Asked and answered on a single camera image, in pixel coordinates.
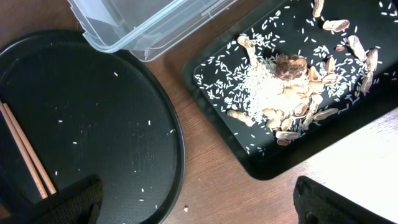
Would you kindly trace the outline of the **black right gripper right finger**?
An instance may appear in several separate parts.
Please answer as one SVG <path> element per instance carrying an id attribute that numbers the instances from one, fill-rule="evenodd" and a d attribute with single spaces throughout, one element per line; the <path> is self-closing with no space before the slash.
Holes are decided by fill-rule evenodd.
<path id="1" fill-rule="evenodd" d="M 393 224 L 306 176 L 298 177 L 293 200 L 300 224 Z"/>

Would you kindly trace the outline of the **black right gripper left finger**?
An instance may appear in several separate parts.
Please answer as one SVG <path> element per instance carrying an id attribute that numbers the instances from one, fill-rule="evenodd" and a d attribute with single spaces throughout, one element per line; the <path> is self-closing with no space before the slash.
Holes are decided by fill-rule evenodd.
<path id="1" fill-rule="evenodd" d="M 1 179 L 1 224 L 95 224 L 102 202 L 103 181 L 98 175 L 89 175 L 36 203 L 29 202 Z"/>

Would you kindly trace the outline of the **food scraps and peanut shells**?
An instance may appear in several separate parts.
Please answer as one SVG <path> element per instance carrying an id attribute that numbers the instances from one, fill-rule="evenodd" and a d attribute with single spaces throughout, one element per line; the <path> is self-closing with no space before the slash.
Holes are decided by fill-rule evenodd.
<path id="1" fill-rule="evenodd" d="M 396 1 L 282 1 L 193 82 L 247 154 L 264 155 L 396 81 Z"/>

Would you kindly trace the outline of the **wooden chopstick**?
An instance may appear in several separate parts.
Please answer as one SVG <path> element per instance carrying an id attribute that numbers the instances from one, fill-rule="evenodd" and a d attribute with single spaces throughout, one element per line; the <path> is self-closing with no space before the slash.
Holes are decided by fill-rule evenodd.
<path id="1" fill-rule="evenodd" d="M 42 165 L 40 159 L 38 158 L 37 154 L 35 153 L 31 143 L 29 142 L 27 136 L 23 132 L 17 119 L 13 115 L 11 109 L 9 108 L 9 106 L 6 103 L 3 103 L 3 105 L 4 105 L 8 115 L 10 116 L 11 121 L 12 121 L 13 125 L 15 126 L 19 136 L 21 137 L 22 142 L 24 143 L 24 146 L 27 149 L 27 152 L 29 153 L 30 159 L 32 160 L 32 162 L 35 166 L 35 169 L 36 169 L 37 173 L 39 174 L 39 177 L 45 187 L 45 190 L 46 190 L 48 196 L 57 193 L 57 190 L 56 190 L 55 186 L 53 185 L 49 175 L 47 174 L 44 166 Z"/>
<path id="2" fill-rule="evenodd" d="M 34 183 L 39 191 L 40 196 L 43 199 L 47 198 L 48 194 L 47 194 L 45 187 L 39 177 L 39 174 L 37 173 L 35 166 L 34 166 L 32 160 L 30 159 L 29 153 L 27 152 L 27 149 L 25 148 L 24 143 L 22 142 L 21 137 L 19 136 L 15 126 L 13 125 L 11 118 L 8 115 L 3 103 L 1 103 L 1 113 L 2 113 L 2 116 L 4 117 L 4 120 L 6 121 L 7 127 L 9 128 L 15 143 L 17 144 L 18 150 L 24 160 L 24 163 L 26 164 L 31 177 L 34 180 Z"/>

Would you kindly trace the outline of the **round black tray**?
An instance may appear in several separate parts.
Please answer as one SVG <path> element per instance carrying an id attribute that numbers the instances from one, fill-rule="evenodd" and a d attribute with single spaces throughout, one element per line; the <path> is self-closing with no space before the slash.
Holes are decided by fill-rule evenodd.
<path id="1" fill-rule="evenodd" d="M 185 146 L 156 77 L 125 51 L 48 30 L 1 47 L 8 105 L 57 190 L 102 181 L 98 223 L 162 223 L 182 189 Z"/>

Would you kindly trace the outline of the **black rectangular tray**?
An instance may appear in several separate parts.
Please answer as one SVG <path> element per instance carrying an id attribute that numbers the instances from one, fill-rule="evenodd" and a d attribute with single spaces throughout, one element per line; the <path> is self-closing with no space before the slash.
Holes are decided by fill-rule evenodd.
<path id="1" fill-rule="evenodd" d="M 187 62 L 182 78 L 198 107 L 246 172 L 269 180 L 397 107 L 397 2 L 328 1 L 319 19 L 311 1 L 265 1 Z M 342 80 L 326 87 L 321 110 L 337 114 L 280 146 L 264 123 L 246 126 L 227 115 L 241 110 L 248 66 L 240 34 L 258 38 L 257 54 L 302 54 L 321 67 L 336 59 Z"/>

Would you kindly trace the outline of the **clear plastic bin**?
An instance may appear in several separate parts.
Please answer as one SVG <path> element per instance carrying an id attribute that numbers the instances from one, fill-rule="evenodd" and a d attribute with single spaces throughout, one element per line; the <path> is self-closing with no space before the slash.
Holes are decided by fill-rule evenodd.
<path id="1" fill-rule="evenodd" d="M 96 50 L 127 50 L 150 62 L 236 0 L 68 0 L 83 36 Z"/>

